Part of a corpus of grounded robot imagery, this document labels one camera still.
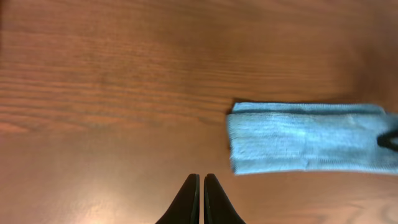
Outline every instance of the folded towel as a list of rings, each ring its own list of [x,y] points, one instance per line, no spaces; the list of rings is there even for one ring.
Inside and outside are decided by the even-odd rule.
[[[237,103],[227,123],[235,174],[398,174],[398,152],[377,144],[379,136],[398,129],[398,116],[380,106]]]

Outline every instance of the wooden table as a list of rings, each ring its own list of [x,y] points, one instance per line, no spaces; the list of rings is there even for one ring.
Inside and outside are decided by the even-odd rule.
[[[398,223],[398,177],[236,177],[236,100],[398,112],[398,1],[2,0],[0,222],[154,223],[215,173],[247,223]]]

